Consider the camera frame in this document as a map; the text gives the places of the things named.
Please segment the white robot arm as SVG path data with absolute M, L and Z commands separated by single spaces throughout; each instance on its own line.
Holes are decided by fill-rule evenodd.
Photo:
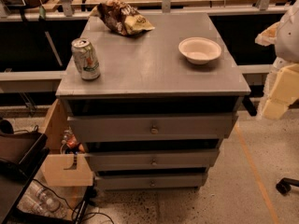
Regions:
M 258 34 L 255 43 L 275 46 L 277 57 L 264 83 L 258 117 L 278 120 L 299 99 L 299 0 Z

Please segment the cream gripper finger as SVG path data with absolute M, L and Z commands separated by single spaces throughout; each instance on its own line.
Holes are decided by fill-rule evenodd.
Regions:
M 275 22 L 261 33 L 259 33 L 255 38 L 255 43 L 261 46 L 275 45 L 277 42 L 279 22 Z

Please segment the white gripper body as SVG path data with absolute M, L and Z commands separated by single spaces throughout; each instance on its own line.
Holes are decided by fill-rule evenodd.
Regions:
M 299 99 L 299 64 L 276 58 L 266 77 L 260 116 L 277 120 Z

